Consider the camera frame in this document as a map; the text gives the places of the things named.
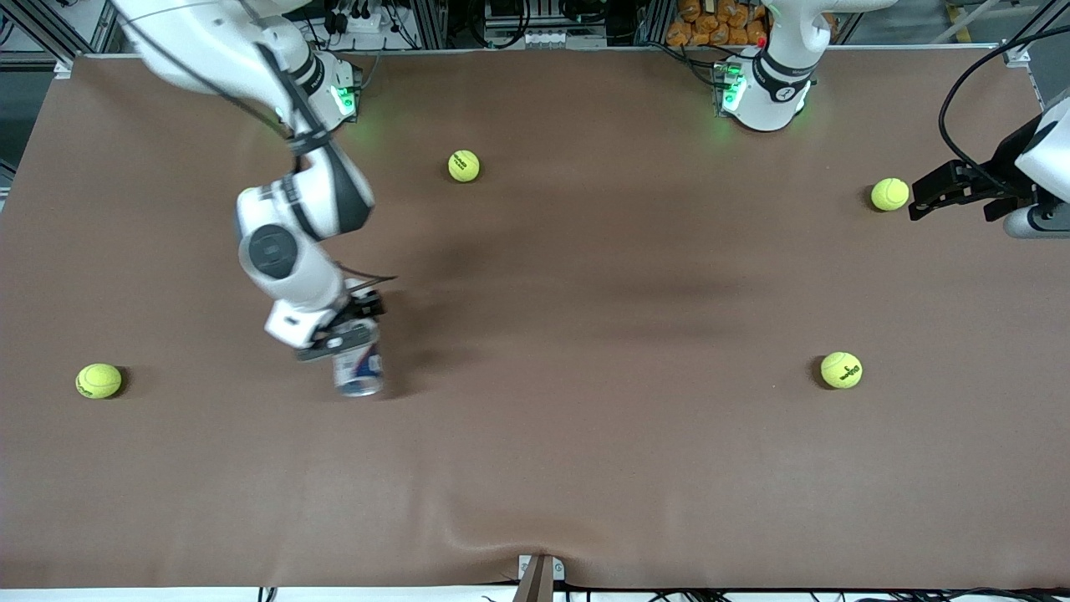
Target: yellow object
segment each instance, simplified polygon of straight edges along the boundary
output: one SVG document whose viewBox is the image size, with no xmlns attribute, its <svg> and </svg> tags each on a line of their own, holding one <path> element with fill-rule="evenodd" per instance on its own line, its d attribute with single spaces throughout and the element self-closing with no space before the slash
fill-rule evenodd
<svg viewBox="0 0 1070 602">
<path fill-rule="evenodd" d="M 881 211 L 895 211 L 911 198 L 911 186 L 899 177 L 885 177 L 873 186 L 870 200 Z"/>
<path fill-rule="evenodd" d="M 821 377 L 837 389 L 851 389 L 862 380 L 862 364 L 846 352 L 836 352 L 821 362 Z"/>
<path fill-rule="evenodd" d="M 449 174 L 458 182 L 471 182 L 479 174 L 479 158 L 472 151 L 457 151 L 449 155 Z"/>
<path fill-rule="evenodd" d="M 110 398 L 122 384 L 123 376 L 116 367 L 109 365 L 89 365 L 74 380 L 78 392 L 90 400 Z"/>
</svg>

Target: brown table surface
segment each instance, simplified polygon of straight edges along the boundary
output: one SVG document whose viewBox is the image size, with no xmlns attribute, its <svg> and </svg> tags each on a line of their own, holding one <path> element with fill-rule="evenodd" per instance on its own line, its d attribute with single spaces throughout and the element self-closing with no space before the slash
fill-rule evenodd
<svg viewBox="0 0 1070 602">
<path fill-rule="evenodd" d="M 262 331 L 233 199 L 284 144 L 136 60 L 52 84 L 0 216 L 0 584 L 1070 585 L 1070 244 L 867 186 L 980 51 L 836 51 L 775 134 L 656 52 L 387 58 L 337 136 L 388 393 Z M 998 61 L 950 127 L 1037 111 Z M 445 159 L 484 171 L 452 182 Z M 857 354 L 827 391 L 813 360 Z M 120 399 L 74 389 L 128 367 Z"/>
</svg>

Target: tennis ball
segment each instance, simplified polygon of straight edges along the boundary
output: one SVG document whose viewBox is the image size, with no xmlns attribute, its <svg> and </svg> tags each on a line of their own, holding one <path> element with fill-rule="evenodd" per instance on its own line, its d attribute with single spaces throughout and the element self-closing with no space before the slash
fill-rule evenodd
<svg viewBox="0 0 1070 602">
<path fill-rule="evenodd" d="M 870 200 L 881 211 L 895 211 L 911 198 L 911 186 L 899 177 L 885 177 L 873 186 Z"/>
<path fill-rule="evenodd" d="M 458 182 L 471 182 L 479 174 L 479 159 L 472 151 L 457 151 L 449 155 L 449 174 Z"/>
<path fill-rule="evenodd" d="M 821 377 L 837 389 L 851 389 L 862 380 L 862 364 L 846 352 L 836 352 L 821 362 Z"/>
<path fill-rule="evenodd" d="M 78 392 L 90 400 L 110 398 L 122 384 L 123 376 L 116 367 L 109 365 L 89 365 L 74 380 Z"/>
</svg>

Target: table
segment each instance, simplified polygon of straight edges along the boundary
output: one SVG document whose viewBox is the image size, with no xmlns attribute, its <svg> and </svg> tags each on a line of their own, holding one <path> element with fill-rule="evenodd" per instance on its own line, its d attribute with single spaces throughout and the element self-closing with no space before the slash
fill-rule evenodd
<svg viewBox="0 0 1070 602">
<path fill-rule="evenodd" d="M 236 261 L 284 144 L 79 60 L 0 217 L 0 585 L 1066 585 L 1070 244 L 865 200 L 951 157 L 980 53 L 831 51 L 775 134 L 656 52 L 384 59 L 337 133 L 379 205 L 325 245 L 400 275 L 363 400 Z M 982 158 L 1037 111 L 996 63 L 949 121 Z M 94 361 L 121 398 L 78 397 Z"/>
</svg>

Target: gray circular joint cap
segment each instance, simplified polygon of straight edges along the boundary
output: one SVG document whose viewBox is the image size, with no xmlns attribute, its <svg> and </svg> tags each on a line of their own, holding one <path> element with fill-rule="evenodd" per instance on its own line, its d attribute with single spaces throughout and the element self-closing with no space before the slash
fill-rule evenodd
<svg viewBox="0 0 1070 602">
<path fill-rule="evenodd" d="M 249 263 L 260 273 L 282 279 L 297 262 L 297 241 L 281 226 L 260 226 L 248 243 Z"/>
</svg>

